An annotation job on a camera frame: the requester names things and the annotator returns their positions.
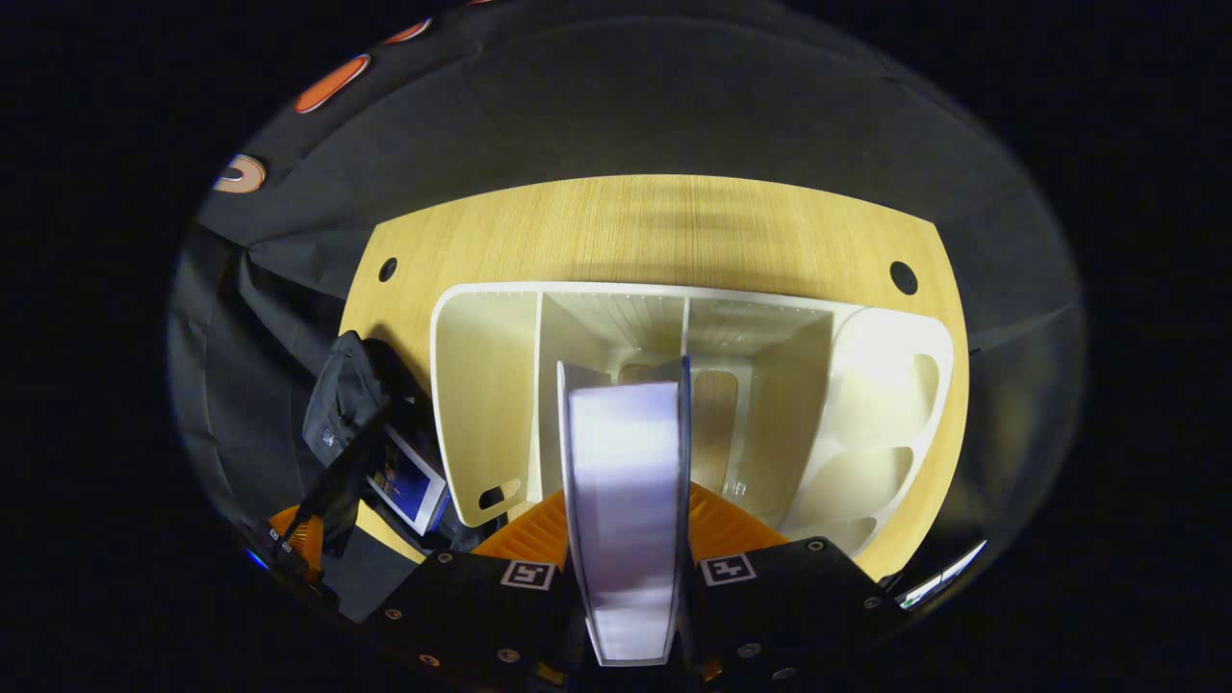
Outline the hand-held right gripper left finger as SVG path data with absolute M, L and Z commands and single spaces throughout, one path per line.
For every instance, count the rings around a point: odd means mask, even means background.
M 577 580 L 557 491 L 471 552 L 436 552 L 366 619 L 383 654 L 462 692 L 564 692 Z

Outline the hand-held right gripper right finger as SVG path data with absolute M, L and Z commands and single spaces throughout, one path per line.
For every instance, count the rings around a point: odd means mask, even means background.
M 788 540 L 691 485 L 685 649 L 699 688 L 813 688 L 908 614 L 835 540 Z

